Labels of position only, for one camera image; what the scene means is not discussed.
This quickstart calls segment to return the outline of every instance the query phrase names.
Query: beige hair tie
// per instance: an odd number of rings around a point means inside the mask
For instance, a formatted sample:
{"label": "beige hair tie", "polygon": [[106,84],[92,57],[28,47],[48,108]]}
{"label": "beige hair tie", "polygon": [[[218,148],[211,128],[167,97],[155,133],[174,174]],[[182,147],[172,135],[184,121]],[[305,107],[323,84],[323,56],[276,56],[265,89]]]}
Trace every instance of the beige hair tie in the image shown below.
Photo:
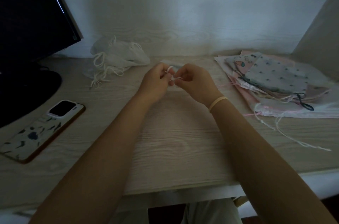
{"label": "beige hair tie", "polygon": [[209,107],[209,112],[211,112],[211,109],[213,108],[214,105],[216,105],[218,102],[220,102],[223,99],[227,99],[227,97],[222,96],[222,97],[219,97],[218,99],[216,99],[214,102],[212,102],[211,106]]}

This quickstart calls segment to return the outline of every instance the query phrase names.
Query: white wood grain desktop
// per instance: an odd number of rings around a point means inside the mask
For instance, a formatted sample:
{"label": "white wood grain desktop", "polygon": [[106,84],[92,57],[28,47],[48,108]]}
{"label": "white wood grain desktop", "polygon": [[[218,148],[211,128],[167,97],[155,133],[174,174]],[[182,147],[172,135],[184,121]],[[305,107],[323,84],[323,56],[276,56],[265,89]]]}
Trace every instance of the white wood grain desktop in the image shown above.
{"label": "white wood grain desktop", "polygon": [[[44,65],[61,74],[61,88],[38,109],[1,128],[0,142],[62,99],[82,103],[87,110],[31,163],[21,165],[0,157],[0,210],[36,208],[133,96],[146,71],[162,59],[152,58],[151,65],[133,67],[124,76],[115,76],[113,82],[103,83],[97,89],[89,89],[91,80],[82,74],[84,59],[45,60]],[[166,59],[205,67],[216,85],[224,85],[221,92],[237,109],[243,114],[251,113],[212,57]],[[271,117],[263,119],[274,122]],[[332,152],[302,147],[254,117],[247,120],[299,174],[338,172],[339,120],[284,118],[280,122],[288,135],[330,148]],[[169,88],[146,116],[118,211],[242,195],[244,192],[231,170],[224,143],[208,110],[180,88]]]}

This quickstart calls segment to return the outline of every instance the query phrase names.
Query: phone case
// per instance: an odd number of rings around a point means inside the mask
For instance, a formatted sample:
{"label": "phone case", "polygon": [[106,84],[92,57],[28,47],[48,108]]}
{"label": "phone case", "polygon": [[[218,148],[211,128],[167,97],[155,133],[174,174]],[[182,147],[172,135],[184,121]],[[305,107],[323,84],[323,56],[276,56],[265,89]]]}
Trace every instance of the phone case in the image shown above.
{"label": "phone case", "polygon": [[63,117],[55,118],[46,112],[32,124],[0,147],[0,153],[20,163],[28,163],[45,149],[63,130],[65,130],[84,111],[79,103]]}

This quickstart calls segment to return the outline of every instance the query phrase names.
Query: light gray pants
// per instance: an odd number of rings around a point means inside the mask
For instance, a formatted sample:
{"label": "light gray pants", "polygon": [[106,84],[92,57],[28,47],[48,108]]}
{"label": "light gray pants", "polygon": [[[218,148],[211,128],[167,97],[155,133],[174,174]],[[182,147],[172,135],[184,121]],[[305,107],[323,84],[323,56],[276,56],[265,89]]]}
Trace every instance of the light gray pants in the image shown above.
{"label": "light gray pants", "polygon": [[[186,205],[181,224],[242,224],[231,198]],[[148,224],[147,210],[117,213],[109,224]]]}

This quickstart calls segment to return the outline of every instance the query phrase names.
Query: left hand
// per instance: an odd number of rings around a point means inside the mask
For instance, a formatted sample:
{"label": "left hand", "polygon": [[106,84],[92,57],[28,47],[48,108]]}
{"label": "left hand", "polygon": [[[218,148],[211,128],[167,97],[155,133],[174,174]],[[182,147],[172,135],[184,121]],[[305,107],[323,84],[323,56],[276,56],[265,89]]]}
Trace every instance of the left hand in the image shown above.
{"label": "left hand", "polygon": [[171,68],[166,73],[168,68],[169,66],[162,62],[151,68],[142,79],[136,95],[143,97],[151,104],[160,100],[165,95],[167,87],[174,85],[171,77],[175,72]]}

